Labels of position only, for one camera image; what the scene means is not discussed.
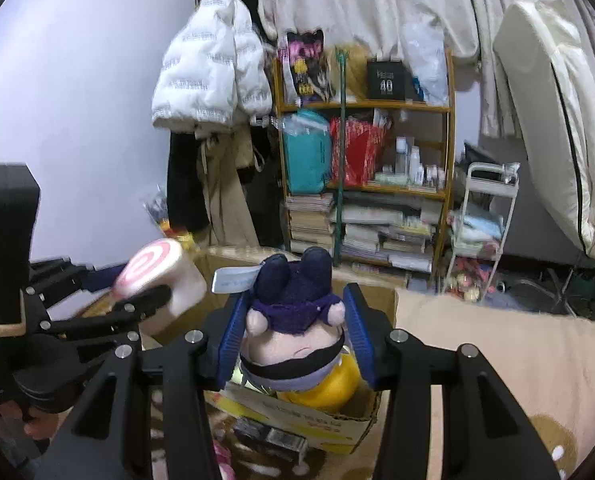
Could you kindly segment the person's left hand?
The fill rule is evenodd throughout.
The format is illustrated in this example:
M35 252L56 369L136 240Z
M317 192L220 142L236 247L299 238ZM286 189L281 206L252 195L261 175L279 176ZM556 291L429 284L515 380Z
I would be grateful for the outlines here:
M32 440L53 439L69 414L70 411L47 413L33 406L24 412L14 401L0 404L0 419L19 420L24 434Z

